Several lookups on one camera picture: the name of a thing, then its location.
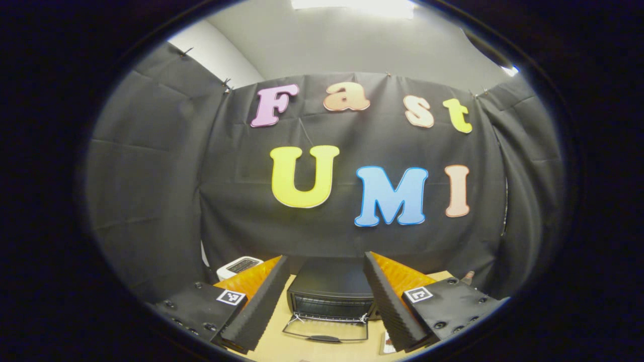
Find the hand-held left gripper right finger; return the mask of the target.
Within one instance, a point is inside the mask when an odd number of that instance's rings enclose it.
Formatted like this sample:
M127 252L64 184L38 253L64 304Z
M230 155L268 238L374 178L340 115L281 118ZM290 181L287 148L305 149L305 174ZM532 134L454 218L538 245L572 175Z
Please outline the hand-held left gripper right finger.
M412 352L460 335L509 300L458 278L437 280L375 252L365 253L363 271L396 351Z

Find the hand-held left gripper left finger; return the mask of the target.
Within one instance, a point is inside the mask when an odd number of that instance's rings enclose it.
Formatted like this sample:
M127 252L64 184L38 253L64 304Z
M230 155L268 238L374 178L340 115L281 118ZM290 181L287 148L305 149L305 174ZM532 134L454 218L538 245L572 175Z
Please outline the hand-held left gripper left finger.
M195 337L246 354L264 335L289 276L288 257L277 256L213 285L193 282L151 306Z

